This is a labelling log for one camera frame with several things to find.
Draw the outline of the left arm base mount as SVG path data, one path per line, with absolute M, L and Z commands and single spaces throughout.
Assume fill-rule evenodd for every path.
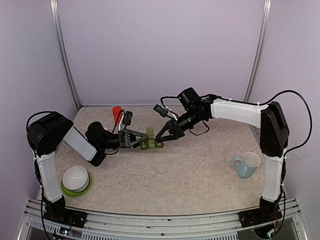
M 70 227 L 84 228 L 87 213 L 80 210 L 66 208 L 64 203 L 54 202 L 45 204 L 44 219 L 67 225 Z

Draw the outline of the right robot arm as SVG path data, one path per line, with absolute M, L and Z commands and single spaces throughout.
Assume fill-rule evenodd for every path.
M 272 204 L 281 194 L 284 180 L 284 159 L 289 143 L 290 130 L 280 104 L 237 102 L 215 94 L 200 96 L 189 87 L 177 97 L 185 113 L 170 119 L 156 135 L 157 142 L 177 140 L 185 131 L 210 119 L 226 119 L 251 125 L 260 130 L 260 149 L 265 159 L 265 184 L 262 199 L 266 202 L 256 210 L 256 218 L 266 222 L 275 212 Z

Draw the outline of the orange pill bottle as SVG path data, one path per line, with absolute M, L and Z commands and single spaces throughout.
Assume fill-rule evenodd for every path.
M 121 117 L 123 115 L 121 106 L 114 106 L 112 108 L 112 114 L 114 118 L 114 122 L 118 125 L 120 123 Z

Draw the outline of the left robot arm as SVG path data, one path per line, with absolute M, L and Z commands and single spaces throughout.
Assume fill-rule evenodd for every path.
M 62 142 L 98 167 L 107 156 L 106 150 L 136 148 L 147 139 L 145 133 L 127 128 L 110 132 L 98 121 L 81 133 L 72 120 L 57 111 L 40 111 L 37 115 L 39 119 L 26 123 L 26 136 L 35 154 L 44 195 L 51 203 L 63 198 L 55 165 L 56 150 Z

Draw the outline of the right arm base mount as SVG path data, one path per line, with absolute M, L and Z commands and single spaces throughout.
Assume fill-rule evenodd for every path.
M 279 205 L 274 203 L 240 211 L 238 215 L 242 228 L 268 223 L 283 217 Z

